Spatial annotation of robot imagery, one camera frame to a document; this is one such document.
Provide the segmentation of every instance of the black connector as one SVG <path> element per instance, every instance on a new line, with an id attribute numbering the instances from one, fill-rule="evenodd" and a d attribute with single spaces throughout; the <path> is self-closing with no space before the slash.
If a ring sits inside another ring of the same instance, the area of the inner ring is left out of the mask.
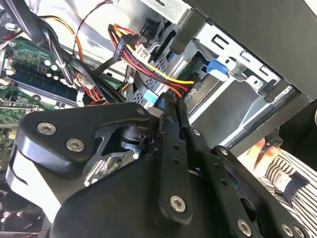
<path id="1" fill-rule="evenodd" d="M 116 59 L 116 61 L 120 61 L 121 57 L 123 55 L 123 51 L 126 50 L 126 45 L 130 45 L 132 48 L 137 44 L 139 40 L 139 35 L 124 35 L 120 38 L 120 42 L 117 46 L 117 48 L 114 51 L 113 58 Z"/>
<path id="2" fill-rule="evenodd" d="M 140 31 L 140 35 L 145 37 L 147 41 L 154 39 L 154 37 L 157 35 L 159 28 L 159 22 L 153 21 L 150 18 L 145 19 L 145 23 Z"/>

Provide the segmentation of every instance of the wire bundle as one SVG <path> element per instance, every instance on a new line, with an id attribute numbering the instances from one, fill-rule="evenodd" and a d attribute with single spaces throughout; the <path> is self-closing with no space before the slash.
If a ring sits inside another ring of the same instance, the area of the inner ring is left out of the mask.
<path id="1" fill-rule="evenodd" d="M 131 34 L 135 35 L 135 33 L 129 29 L 123 28 L 117 24 L 115 25 L 109 25 L 108 27 L 108 33 L 110 35 L 110 40 L 112 45 L 117 48 L 120 37 Z M 182 84 L 193 84 L 193 81 L 183 81 L 183 80 L 178 80 L 174 79 L 172 77 L 169 77 L 159 69 L 155 68 L 151 64 L 147 63 L 144 64 L 140 62 L 139 60 L 136 59 L 136 57 L 133 55 L 134 49 L 130 45 L 126 45 L 126 49 L 123 51 L 123 55 L 121 59 L 126 62 L 130 67 L 134 68 L 135 70 L 139 71 L 143 75 L 159 81 L 160 83 L 165 84 L 166 86 L 169 87 L 172 91 L 174 91 L 179 97 L 182 97 L 181 92 L 182 91 L 188 91 L 188 89 L 182 85 Z"/>

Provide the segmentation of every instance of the black and white stripes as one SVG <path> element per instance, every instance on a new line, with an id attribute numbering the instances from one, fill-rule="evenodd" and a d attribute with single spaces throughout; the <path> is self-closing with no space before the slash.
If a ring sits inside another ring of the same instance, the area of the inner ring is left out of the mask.
<path id="1" fill-rule="evenodd" d="M 317 238 L 317 172 L 282 150 L 260 180 L 311 236 Z"/>

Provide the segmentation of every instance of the screw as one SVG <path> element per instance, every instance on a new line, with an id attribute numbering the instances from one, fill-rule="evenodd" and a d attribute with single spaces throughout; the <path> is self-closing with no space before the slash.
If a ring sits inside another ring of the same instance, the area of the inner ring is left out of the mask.
<path id="1" fill-rule="evenodd" d="M 305 234 L 304 232 L 297 226 L 294 225 L 294 229 L 295 231 L 299 234 L 300 237 L 304 238 L 305 237 Z"/>
<path id="2" fill-rule="evenodd" d="M 37 129 L 39 133 L 44 135 L 53 135 L 56 132 L 56 127 L 49 122 L 41 122 L 38 124 Z"/>
<path id="3" fill-rule="evenodd" d="M 170 205 L 177 211 L 177 212 L 185 212 L 186 204 L 184 200 L 177 195 L 173 195 L 170 197 Z"/>
<path id="4" fill-rule="evenodd" d="M 281 224 L 283 231 L 289 236 L 289 237 L 293 237 L 294 234 L 292 232 L 292 230 L 284 223 Z"/>
<path id="5" fill-rule="evenodd" d="M 250 236 L 252 235 L 250 226 L 249 226 L 248 223 L 246 223 L 244 220 L 238 219 L 238 220 L 237 220 L 237 225 L 238 225 L 239 230 L 240 230 L 244 235 L 246 235 L 247 237 L 250 237 Z"/>
<path id="6" fill-rule="evenodd" d="M 133 77 L 128 77 L 128 83 L 134 83 L 134 78 Z"/>
<path id="7" fill-rule="evenodd" d="M 138 109 L 137 109 L 137 112 L 140 113 L 141 115 L 145 115 L 145 112 L 143 111 L 142 108 L 138 108 Z"/>
<path id="8" fill-rule="evenodd" d="M 222 154 L 224 154 L 224 155 L 228 155 L 228 152 L 227 152 L 225 149 L 220 148 L 220 151 L 222 152 Z"/>
<path id="9" fill-rule="evenodd" d="M 200 135 L 200 131 L 198 131 L 197 129 L 193 129 L 193 132 L 194 132 L 196 135 Z"/>
<path id="10" fill-rule="evenodd" d="M 81 152 L 85 149 L 84 143 L 79 139 L 69 139 L 66 146 L 70 151 Z"/>

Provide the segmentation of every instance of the black metal bracket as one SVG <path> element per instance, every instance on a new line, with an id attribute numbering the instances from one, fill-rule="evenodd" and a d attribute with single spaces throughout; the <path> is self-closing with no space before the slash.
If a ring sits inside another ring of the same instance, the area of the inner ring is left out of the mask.
<path id="1" fill-rule="evenodd" d="M 172 97 L 165 95 L 165 113 L 159 121 L 155 222 L 174 233 L 190 223 L 193 216 L 186 143 L 179 138 L 179 123 Z"/>
<path id="2" fill-rule="evenodd" d="M 104 147 L 118 128 L 143 125 L 149 119 L 149 113 L 136 103 L 28 114 L 20 122 L 15 147 L 55 174 L 74 178 L 81 174 L 90 159 L 97 161 L 102 158 Z M 41 133 L 39 126 L 42 122 L 49 123 L 44 129 L 53 130 L 49 127 L 54 127 L 55 132 Z M 101 138 L 101 143 L 95 148 L 97 138 Z M 80 140 L 84 148 L 70 150 L 67 147 L 69 139 Z"/>

